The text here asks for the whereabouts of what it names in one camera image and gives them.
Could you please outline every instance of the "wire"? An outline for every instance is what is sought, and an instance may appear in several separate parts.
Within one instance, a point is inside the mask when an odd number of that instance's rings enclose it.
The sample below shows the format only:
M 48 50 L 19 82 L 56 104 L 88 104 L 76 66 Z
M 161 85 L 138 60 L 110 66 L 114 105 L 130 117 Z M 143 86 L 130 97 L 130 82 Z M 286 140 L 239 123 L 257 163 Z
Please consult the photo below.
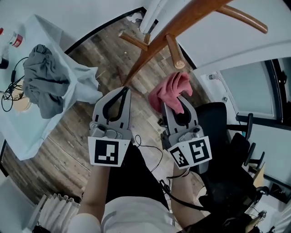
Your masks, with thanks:
M 22 85 L 18 85 L 18 83 L 24 78 L 24 76 L 22 76 L 19 80 L 17 80 L 15 82 L 15 75 L 16 75 L 16 68 L 18 66 L 18 64 L 23 61 L 24 59 L 27 59 L 28 57 L 24 57 L 22 59 L 20 59 L 20 61 L 18 61 L 12 71 L 12 74 L 11 74 L 11 83 L 9 84 L 8 88 L 5 90 L 5 92 L 2 92 L 3 93 L 3 96 L 1 98 L 1 106 L 2 106 L 2 109 L 4 112 L 9 112 L 12 107 L 13 107 L 13 102 L 14 101 L 18 101 L 18 100 L 21 100 L 24 93 L 20 93 L 18 96 L 13 96 L 12 93 L 13 91 L 16 89 L 16 90 L 19 90 L 19 91 L 22 91 Z M 3 100 L 11 100 L 11 106 L 8 110 L 6 110 L 3 106 Z
M 141 137 L 140 137 L 140 135 L 138 135 L 138 134 L 135 136 L 135 141 L 136 141 L 136 143 L 137 143 L 137 147 L 138 147 L 138 148 L 139 148 L 139 147 L 151 147 L 151 148 L 156 148 L 156 149 L 158 149 L 158 150 L 162 153 L 162 156 L 161 156 L 160 161 L 159 161 L 158 164 L 157 164 L 157 165 L 156 165 L 156 166 L 151 170 L 151 172 L 153 172 L 153 171 L 154 171 L 154 170 L 159 166 L 159 164 L 161 163 L 161 161 L 162 161 L 162 159 L 163 159 L 163 156 L 164 156 L 163 151 L 161 151 L 158 147 L 155 147 L 155 146 L 142 145 L 142 144 L 141 144 Z M 188 176 L 189 173 L 190 173 L 190 169 L 186 170 L 184 173 L 182 173 L 182 174 L 179 175 L 179 176 L 166 177 L 166 178 L 168 179 L 168 181 L 169 181 L 169 183 L 170 183 L 170 179 L 175 179 L 175 178 L 179 178 L 179 177 L 185 177 L 185 176 Z M 172 199 L 174 199 L 176 202 L 178 202 L 178 203 L 180 203 L 180 204 L 182 204 L 182 205 L 184 205 L 184 206 L 187 206 L 187 207 L 193 208 L 193 209 L 197 209 L 197 210 L 207 210 L 205 207 L 196 206 L 196 205 L 194 205 L 194 204 L 184 202 L 184 201 L 179 200 L 179 199 L 177 199 L 176 197 L 172 196 L 170 186 L 167 185 L 167 184 L 165 184 L 164 180 L 160 180 L 160 185 L 161 185 L 161 187 L 163 188 L 163 190 L 166 192 L 166 194 L 168 194 L 169 197 L 172 198 Z
M 257 217 L 256 215 L 254 215 L 254 214 L 251 214 L 251 213 L 249 213 L 249 215 L 251 215 L 251 216 L 254 216 L 254 217 Z
M 252 206 L 250 206 L 250 208 L 253 208 L 254 210 L 256 210 L 256 208 L 255 207 L 252 207 Z M 256 210 L 257 211 L 257 210 Z M 258 213 L 260 213 L 259 211 L 257 211 Z
M 21 61 L 23 61 L 24 59 L 27 59 L 28 57 L 24 57 L 24 58 L 22 58 L 16 65 L 15 65 L 15 67 L 14 67 L 14 71 L 15 71 L 15 69 L 16 69 L 16 67 L 17 67 L 17 65 L 21 62 Z
M 171 187 L 171 179 L 176 179 L 176 178 L 180 178 L 180 177 L 185 177 L 188 176 L 190 173 L 190 169 L 188 168 L 184 173 L 182 173 L 179 176 L 173 176 L 173 177 L 166 177 L 166 179 L 169 181 L 169 187 Z
M 159 150 L 159 151 L 161 152 L 161 154 L 162 154 L 161 159 L 160 159 L 160 161 L 158 162 L 158 164 L 157 164 L 157 165 L 156 165 L 156 166 L 151 170 L 151 172 L 153 172 L 154 170 L 156 170 L 156 169 L 158 168 L 158 166 L 160 165 L 160 163 L 161 163 L 161 161 L 162 161 L 162 159 L 163 159 L 163 156 L 164 156 L 163 151 L 161 151 L 158 147 L 155 147 L 155 146 L 142 145 L 142 144 L 141 144 L 141 137 L 140 137 L 139 134 L 137 134 L 137 135 L 135 136 L 135 141 L 136 141 L 136 144 L 137 144 L 137 147 L 138 147 L 138 148 L 139 148 L 139 147 L 151 147 L 151 148 L 155 148 L 155 149 L 157 149 L 157 150 Z

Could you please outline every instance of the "black strap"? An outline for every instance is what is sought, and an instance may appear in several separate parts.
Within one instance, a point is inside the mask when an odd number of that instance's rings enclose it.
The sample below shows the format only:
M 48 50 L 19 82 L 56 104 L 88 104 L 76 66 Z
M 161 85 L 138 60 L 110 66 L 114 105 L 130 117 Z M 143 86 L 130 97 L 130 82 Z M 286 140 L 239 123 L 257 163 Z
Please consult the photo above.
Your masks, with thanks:
M 184 202 L 184 201 L 181 201 L 179 199 L 177 199 L 176 197 L 174 197 L 171 193 L 170 193 L 170 187 L 168 185 L 165 184 L 164 180 L 160 180 L 160 185 L 162 186 L 163 190 L 166 192 L 166 194 L 169 195 L 169 197 L 171 197 L 173 200 L 175 200 L 176 202 L 184 205 L 184 206 L 187 206 L 187 207 L 190 207 L 192 209 L 197 209 L 197 210 L 205 210 L 205 211 L 208 211 L 207 209 L 205 209 L 204 207 L 202 206 L 196 206 L 194 204 L 190 204 L 188 202 Z

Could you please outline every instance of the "person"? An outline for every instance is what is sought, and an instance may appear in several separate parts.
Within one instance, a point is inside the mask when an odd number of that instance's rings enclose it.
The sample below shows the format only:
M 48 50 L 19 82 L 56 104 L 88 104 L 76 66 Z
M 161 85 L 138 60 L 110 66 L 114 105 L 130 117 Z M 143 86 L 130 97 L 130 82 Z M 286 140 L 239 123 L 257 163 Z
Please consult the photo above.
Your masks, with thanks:
M 173 176 L 183 173 L 185 169 L 174 165 Z M 193 203 L 191 177 L 173 179 L 171 194 Z M 130 143 L 121 167 L 92 168 L 79 212 L 72 218 L 68 233 L 179 232 L 173 220 L 190 232 L 191 226 L 204 218 L 199 210 L 173 199 L 171 209 L 173 214 L 139 148 Z

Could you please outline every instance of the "bottle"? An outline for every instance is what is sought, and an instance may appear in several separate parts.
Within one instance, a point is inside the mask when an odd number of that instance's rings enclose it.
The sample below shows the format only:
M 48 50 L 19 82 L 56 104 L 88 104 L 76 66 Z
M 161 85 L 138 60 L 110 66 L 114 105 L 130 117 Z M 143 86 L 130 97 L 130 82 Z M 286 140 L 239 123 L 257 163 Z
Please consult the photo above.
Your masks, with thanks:
M 17 48 L 21 45 L 23 37 L 12 30 L 0 28 L 0 41 Z
M 3 57 L 0 57 L 0 69 L 7 69 L 9 65 L 8 60 L 4 59 Z

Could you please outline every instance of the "gray mechanism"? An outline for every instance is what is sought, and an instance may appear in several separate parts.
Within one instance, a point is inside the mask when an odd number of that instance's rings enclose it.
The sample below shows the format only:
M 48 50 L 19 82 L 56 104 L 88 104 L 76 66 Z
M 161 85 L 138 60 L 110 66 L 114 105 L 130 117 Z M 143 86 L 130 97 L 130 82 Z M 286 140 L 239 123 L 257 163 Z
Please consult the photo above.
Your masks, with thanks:
M 184 114 L 176 114 L 165 103 L 162 104 L 163 123 L 166 130 L 161 134 L 163 149 L 168 150 L 179 142 L 186 142 L 195 137 L 204 137 L 203 130 L 198 125 L 198 118 L 194 107 L 182 96 L 180 100 Z M 200 174 L 208 169 L 208 162 L 197 165 Z
M 108 110 L 121 97 L 117 117 L 110 118 Z M 120 87 L 100 99 L 94 108 L 90 123 L 91 137 L 131 140 L 129 128 L 131 92 L 128 87 Z

